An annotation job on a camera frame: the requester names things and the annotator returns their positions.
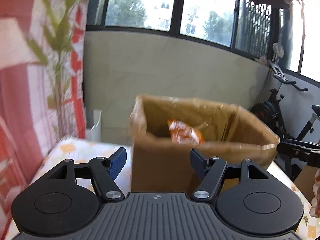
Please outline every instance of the exercise bike seat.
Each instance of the exercise bike seat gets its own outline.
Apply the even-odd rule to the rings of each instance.
[[[313,105],[312,110],[315,111],[315,113],[320,116],[320,106],[318,105]]]

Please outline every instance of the window frame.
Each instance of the window frame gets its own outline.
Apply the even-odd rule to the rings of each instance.
[[[202,43],[205,45],[209,45],[218,49],[223,49],[229,51],[231,53],[240,55],[242,57],[246,57],[251,60],[255,60],[256,56],[251,55],[250,53],[244,52],[242,50],[236,49],[236,36],[237,36],[237,29],[238,29],[238,21],[239,21],[239,9],[240,9],[240,0],[236,0],[235,8],[234,8],[234,19],[233,19],[233,27],[232,27],[232,35],[231,35],[231,43],[230,47],[221,45],[219,43],[215,43],[213,41],[196,38],[194,36],[188,36],[184,34],[180,34],[180,27],[182,21],[182,12],[183,12],[183,4],[184,0],[174,0],[173,8],[172,8],[172,17],[171,17],[171,24],[168,31],[162,30],[154,30],[154,29],[147,29],[147,28],[140,28],[140,27],[127,27],[127,26],[105,26],[105,19],[107,15],[107,8],[108,8],[109,0],[105,0],[103,12],[101,16],[101,23],[100,25],[87,25],[86,31],[122,31],[122,32],[134,32],[134,33],[149,33],[154,35],[160,36],[168,36],[173,38],[178,38],[187,41],[193,41]],[[268,53],[267,58],[271,59],[273,52],[272,52],[272,44],[277,42],[278,32],[274,32],[272,28],[272,22],[274,26],[279,24],[279,9],[271,8],[271,16],[270,16],[270,38],[268,43]]]
[[[295,71],[292,71],[292,70],[287,69],[287,68],[282,68],[282,71],[284,73],[287,73],[287,74],[295,77],[295,78],[299,78],[299,79],[301,79],[301,80],[303,80],[305,82],[308,82],[311,85],[314,85],[314,86],[320,88],[320,82],[301,74],[302,62],[303,62],[303,54],[304,54],[304,40],[305,40],[305,37],[306,37],[305,36],[305,22],[303,21],[303,23],[302,23],[302,42],[301,42],[301,51],[300,51],[300,59],[299,59],[298,70],[297,70],[297,72],[295,72]]]

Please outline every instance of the tablecloth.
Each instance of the tablecloth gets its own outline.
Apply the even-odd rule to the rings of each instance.
[[[43,165],[37,172],[33,181],[37,180],[52,167],[57,165],[64,159],[73,159],[75,163],[86,163],[90,159],[104,156],[111,156],[117,149],[124,147],[127,150],[127,162],[120,172],[119,176],[116,178],[115,182],[121,191],[127,195],[130,191],[130,176],[131,176],[131,148],[129,146],[114,145],[108,143],[96,143],[91,141],[86,141],[73,137],[63,138],[58,145],[51,151],[49,156],[44,160]],[[311,205],[303,196],[303,194],[298,190],[298,188],[293,184],[293,182],[284,174],[284,172],[275,164],[271,163],[267,169],[274,177],[279,179],[287,187],[291,188],[295,192],[302,203],[304,204],[304,215],[298,226],[296,233],[303,240],[313,240],[320,236],[320,219],[310,217],[309,210]],[[93,191],[91,182],[89,179],[77,179],[77,184],[86,187],[87,189]],[[18,229],[14,223],[11,222],[8,233],[5,240],[11,240],[18,234]]]

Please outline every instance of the wall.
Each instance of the wall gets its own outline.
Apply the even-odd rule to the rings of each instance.
[[[86,32],[85,105],[102,110],[102,141],[130,143],[127,120],[139,93],[200,97],[249,108],[268,69],[212,46],[145,33]]]
[[[320,88],[291,75],[286,74],[285,76],[289,80],[297,81],[299,87],[309,88],[307,92],[300,92],[291,85],[282,85],[278,93],[278,95],[283,94],[285,96],[280,102],[280,108],[286,129],[296,138],[311,118],[313,113],[311,106],[320,105]],[[279,84],[280,82],[278,80],[270,77],[263,94],[264,101],[267,100],[270,95],[269,89],[275,86],[278,87]],[[315,121],[313,128],[315,131],[312,134],[308,133],[304,141],[318,143],[320,138],[320,122],[318,120]]]

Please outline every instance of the floral curtain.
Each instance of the floral curtain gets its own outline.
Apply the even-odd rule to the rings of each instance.
[[[65,135],[85,137],[82,75],[87,2],[0,0],[0,23],[17,22],[25,43],[17,44],[17,32],[10,26],[6,38],[0,37],[0,48],[9,46],[4,57],[15,62],[0,67],[0,236],[9,224],[13,199],[49,151]],[[33,60],[23,59],[23,46]],[[22,58],[18,64],[17,57]]]

